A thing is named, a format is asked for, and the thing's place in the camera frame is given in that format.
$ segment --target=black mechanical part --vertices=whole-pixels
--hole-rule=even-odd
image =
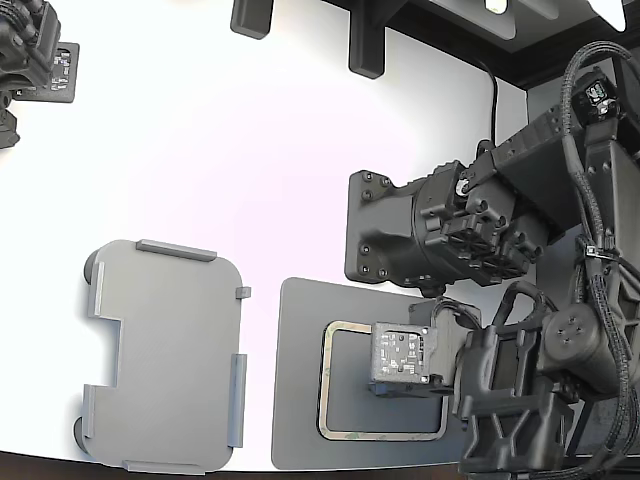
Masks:
[[[408,0],[356,0],[351,9],[349,69],[375,79],[384,74],[385,27]]]
[[[580,136],[581,128],[576,125],[575,130]],[[559,109],[552,107],[473,162],[467,172],[469,190],[497,176],[518,193],[518,213],[539,216],[551,238],[557,238],[580,218],[563,160]]]
[[[538,318],[470,334],[458,367],[454,407],[467,425],[462,473],[510,474],[562,466],[573,421],[568,403],[577,401],[577,394],[568,382],[536,375],[541,330]]]
[[[604,269],[614,321],[635,355],[629,358],[631,383],[640,380],[640,279],[630,270],[640,266],[640,216],[636,202],[640,169],[618,140],[621,122],[608,119],[587,130],[585,167],[602,215],[605,249],[629,266],[609,263]]]
[[[13,92],[19,102],[73,103],[76,97],[80,45],[58,43],[49,83],[40,87],[25,87]]]
[[[410,311],[415,325],[373,326],[369,389],[382,397],[452,395],[456,357],[468,330],[482,328],[480,311],[446,297]]]
[[[618,390],[616,366],[602,325],[587,304],[573,304],[548,319],[543,333],[538,370],[553,378],[568,371],[597,395]]]
[[[583,127],[619,116],[616,87],[599,68],[582,76],[576,90],[571,106]]]
[[[578,198],[578,205],[581,210],[583,235],[578,237],[578,240],[579,243],[585,247],[584,254],[579,256],[576,262],[576,286],[572,286],[572,290],[574,290],[572,296],[577,302],[584,302],[586,299],[586,301],[593,306],[598,319],[602,322],[609,351],[615,360],[616,377],[619,385],[618,391],[614,395],[616,398],[615,414],[606,439],[585,465],[559,472],[533,473],[531,478],[535,480],[602,478],[625,458],[640,431],[638,398],[636,391],[631,387],[630,380],[632,375],[629,371],[630,359],[631,357],[637,357],[638,352],[631,351],[629,343],[625,338],[625,332],[620,328],[620,323],[617,322],[614,317],[612,312],[613,305],[609,301],[609,291],[607,281],[605,280],[605,277],[610,273],[607,273],[607,270],[611,267],[613,257],[613,255],[609,254],[612,247],[610,242],[612,232],[605,231],[604,221],[599,207],[599,202],[602,198],[599,198],[594,193],[594,189],[587,175],[587,169],[585,169],[584,158],[581,157],[578,152],[576,139],[573,137],[571,131],[571,97],[575,93],[573,86],[578,75],[578,70],[588,60],[605,53],[624,59],[633,71],[636,80],[640,81],[640,64],[629,51],[619,45],[604,41],[586,45],[574,55],[563,78],[561,91],[561,127],[563,132],[562,143],[565,154],[565,165],[570,174]],[[596,97],[594,103],[604,98],[601,91],[595,92],[593,96]],[[600,124],[605,124],[607,121],[606,119],[602,119]],[[594,126],[599,126],[600,124],[591,125],[590,129],[593,130]],[[620,264],[627,264],[630,267],[629,271],[632,275],[640,279],[640,272],[638,272],[635,265],[627,262],[622,257],[619,257],[617,260]],[[580,293],[580,288],[586,287],[587,285],[588,290],[585,289],[583,291],[585,295],[583,295]],[[623,424],[626,419],[629,419],[630,426],[624,442],[620,442]]]
[[[40,87],[49,83],[60,40],[60,22],[50,3],[33,18],[37,41],[25,41],[10,22],[0,22],[0,90]]]
[[[436,297],[458,280],[488,286],[526,274],[546,247],[543,221],[514,222],[516,197],[497,178],[467,195],[464,172],[455,161],[401,188],[376,173],[352,175],[347,278]],[[530,237],[517,230],[528,224]]]
[[[0,1],[0,149],[20,136],[11,99],[71,103],[79,46],[59,48],[60,22],[49,2]]]
[[[234,0],[231,30],[260,40],[271,31],[273,0]]]

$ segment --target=black shelf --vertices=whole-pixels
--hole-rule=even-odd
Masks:
[[[409,0],[323,0],[351,12],[349,68],[368,78],[384,74],[384,29],[389,27],[524,90],[562,75],[573,54],[595,40],[640,46],[640,2],[625,5],[627,30],[619,33],[600,17],[580,23],[515,53],[421,8]],[[269,33],[273,0],[235,0],[231,29],[253,38]]]

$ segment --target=black wire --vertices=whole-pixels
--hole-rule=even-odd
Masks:
[[[32,23],[31,16],[27,15],[27,12],[22,12],[15,3],[10,0],[0,0],[0,6],[4,7],[7,10],[10,10],[11,14],[17,18],[19,18],[20,25],[22,26],[22,30]]]
[[[476,63],[480,65],[485,72],[487,72],[487,74],[491,78],[491,83],[493,84],[493,100],[491,102],[491,143],[493,143],[493,146],[495,148],[497,123],[496,117],[498,115],[498,80],[486,63],[484,63],[480,59],[476,59]]]
[[[11,25],[15,30],[21,32],[26,28],[22,18],[16,14],[15,10],[6,7],[3,3],[0,2],[0,17],[3,17],[9,25]]]
[[[528,322],[530,320],[539,320],[547,313],[547,309],[552,312],[557,312],[558,307],[556,304],[547,297],[542,290],[531,283],[520,280],[513,282],[507,287],[504,292],[498,311],[493,317],[492,325],[496,327],[502,327],[507,323],[507,319],[513,311],[513,306],[518,295],[525,295],[533,300],[533,309],[529,315],[527,315],[521,322]]]

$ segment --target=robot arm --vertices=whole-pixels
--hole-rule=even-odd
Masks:
[[[570,69],[601,47],[585,47]],[[614,47],[605,51],[622,51]],[[420,331],[374,328],[373,390],[453,395],[467,429],[460,470],[478,478],[589,478],[623,459],[638,433],[640,125],[597,69],[564,100],[573,123],[566,104],[551,108],[468,168],[454,161],[400,188],[372,172],[350,181],[347,277],[437,298]],[[488,286],[524,275],[579,224],[568,307],[516,281],[482,328],[477,309],[442,297],[458,280]],[[519,294],[533,310],[507,323]],[[570,405],[610,398],[618,410],[603,447],[586,465],[560,470]]]
[[[79,47],[62,48],[60,29],[45,0],[0,0],[0,149],[20,140],[13,99],[73,101]]]

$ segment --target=metal frame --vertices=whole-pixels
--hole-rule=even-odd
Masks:
[[[380,433],[380,432],[341,432],[329,429],[327,414],[329,411],[329,383],[331,378],[331,350],[333,335],[337,331],[371,335],[371,325],[335,321],[327,326],[322,345],[322,370],[320,375],[320,397],[318,400],[318,431],[327,440],[374,441],[374,442],[431,442],[442,438],[447,431],[449,398],[442,399],[440,428],[437,432],[425,433]]]
[[[626,48],[640,46],[640,2],[625,5],[628,26],[623,33],[601,18],[593,18],[509,53],[408,0],[323,1],[351,12],[349,68],[368,78],[384,73],[385,27],[471,65],[484,68],[482,62],[497,77],[524,90],[561,76],[573,54],[592,41],[610,40]],[[273,0],[234,0],[231,29],[252,38],[264,38],[272,16]]]

